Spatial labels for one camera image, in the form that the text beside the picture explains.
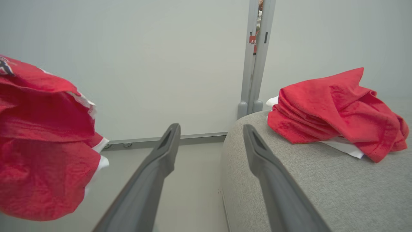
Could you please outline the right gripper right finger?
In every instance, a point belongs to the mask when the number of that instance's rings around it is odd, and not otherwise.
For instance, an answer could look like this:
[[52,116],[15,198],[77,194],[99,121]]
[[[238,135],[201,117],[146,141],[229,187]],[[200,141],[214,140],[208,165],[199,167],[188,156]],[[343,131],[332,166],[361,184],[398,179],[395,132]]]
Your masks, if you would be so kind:
[[271,230],[329,232],[324,219],[255,127],[244,125],[243,138],[249,168],[259,179]]

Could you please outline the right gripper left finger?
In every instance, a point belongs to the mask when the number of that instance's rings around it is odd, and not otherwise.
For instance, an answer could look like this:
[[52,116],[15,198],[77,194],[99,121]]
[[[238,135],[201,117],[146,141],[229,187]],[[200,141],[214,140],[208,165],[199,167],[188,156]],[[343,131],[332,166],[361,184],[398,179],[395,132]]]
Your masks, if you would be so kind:
[[181,126],[171,124],[119,192],[95,232],[151,232],[165,178],[174,171]]

